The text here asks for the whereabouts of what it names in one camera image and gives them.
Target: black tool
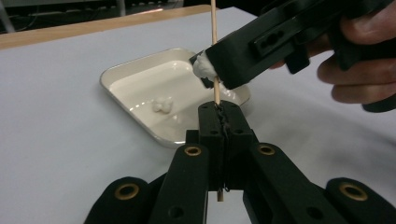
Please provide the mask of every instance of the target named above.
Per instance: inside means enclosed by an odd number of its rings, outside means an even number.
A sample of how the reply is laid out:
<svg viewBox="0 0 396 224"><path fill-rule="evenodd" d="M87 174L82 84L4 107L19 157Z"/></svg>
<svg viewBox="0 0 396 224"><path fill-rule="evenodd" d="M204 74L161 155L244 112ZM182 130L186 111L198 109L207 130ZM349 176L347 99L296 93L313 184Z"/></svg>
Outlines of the black tool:
<svg viewBox="0 0 396 224"><path fill-rule="evenodd" d="M396 209L364 184L311 183L279 147L257 140L238 105L198 108L167 174L150 184L125 177L107 187L85 224L203 224L207 193L241 189L255 224L394 224Z"/></svg>
<svg viewBox="0 0 396 224"><path fill-rule="evenodd" d="M254 21L206 49L206 55L228 89L248 83L275 63L285 61L292 74L309 65L305 44L327 34L343 70L365 60L396 58L396 38L377 45L355 45L339 31L342 16L357 18L380 10L392 0L277 0ZM203 79L207 88L209 80ZM370 112L396 108L396 94L364 105Z"/></svg>

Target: wooden table edge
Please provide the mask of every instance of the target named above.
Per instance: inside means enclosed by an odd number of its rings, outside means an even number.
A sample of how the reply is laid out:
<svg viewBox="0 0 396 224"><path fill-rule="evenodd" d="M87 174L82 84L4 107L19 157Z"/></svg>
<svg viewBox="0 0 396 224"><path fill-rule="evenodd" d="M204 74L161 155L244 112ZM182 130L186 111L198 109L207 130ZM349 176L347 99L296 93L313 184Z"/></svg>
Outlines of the wooden table edge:
<svg viewBox="0 0 396 224"><path fill-rule="evenodd" d="M4 34L0 35L0 49L10 49L71 36L86 35L126 26L144 24L148 22L170 20L209 11L210 5L180 7L164 11L134 14L106 20L87 21L70 25Z"/></svg>

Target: gray floor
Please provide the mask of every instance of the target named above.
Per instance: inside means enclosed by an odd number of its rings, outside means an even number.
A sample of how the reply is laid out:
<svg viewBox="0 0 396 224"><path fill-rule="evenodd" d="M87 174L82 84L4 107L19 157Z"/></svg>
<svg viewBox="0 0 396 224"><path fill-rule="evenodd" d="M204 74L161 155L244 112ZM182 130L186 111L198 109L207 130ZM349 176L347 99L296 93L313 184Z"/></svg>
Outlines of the gray floor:
<svg viewBox="0 0 396 224"><path fill-rule="evenodd" d="M146 4L132 4L126 6L126 14L132 15L141 12L150 12L151 10L159 9L172 9L177 7L183 7L183 0L168 0L167 3L160 2L148 2ZM59 25L73 24L84 21L97 21L109 18L115 18L120 15L119 10L113 7L99 7L97 9L83 8L83 9L70 9L66 11L55 11L55 12L42 12L40 7L36 9L36 12L29 13L27 15L10 15L10 20L15 27L15 30L25 31L34 30L40 28L47 28ZM0 22L0 34L5 34L6 29Z"/></svg>

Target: black clamp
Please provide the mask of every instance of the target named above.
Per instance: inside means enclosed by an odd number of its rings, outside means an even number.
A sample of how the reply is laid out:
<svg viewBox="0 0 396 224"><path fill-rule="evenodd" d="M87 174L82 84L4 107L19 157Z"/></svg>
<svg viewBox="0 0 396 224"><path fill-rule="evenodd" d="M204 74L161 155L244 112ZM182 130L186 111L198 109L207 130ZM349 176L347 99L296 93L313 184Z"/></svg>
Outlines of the black clamp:
<svg viewBox="0 0 396 224"><path fill-rule="evenodd" d="M238 105L198 108L167 174L151 183L125 177L107 187L85 224L203 224L207 193L241 189L252 223L393 224L396 209L362 183L311 183L279 147L260 143Z"/></svg>

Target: white tray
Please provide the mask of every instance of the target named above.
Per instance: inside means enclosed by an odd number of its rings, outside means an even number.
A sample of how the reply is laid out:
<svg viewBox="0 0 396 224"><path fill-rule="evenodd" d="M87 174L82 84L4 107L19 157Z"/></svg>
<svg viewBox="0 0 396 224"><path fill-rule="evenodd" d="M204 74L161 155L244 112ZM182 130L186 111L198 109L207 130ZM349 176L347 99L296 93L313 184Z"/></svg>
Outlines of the white tray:
<svg viewBox="0 0 396 224"><path fill-rule="evenodd" d="M206 89L193 72L189 58L195 53L169 49L107 69L101 84L110 95L161 145L177 148L184 144L186 130L198 129L198 106L213 101L213 90ZM220 87L221 100L241 105L248 100L248 87L228 91ZM172 98L168 114L154 112L158 97Z"/></svg>

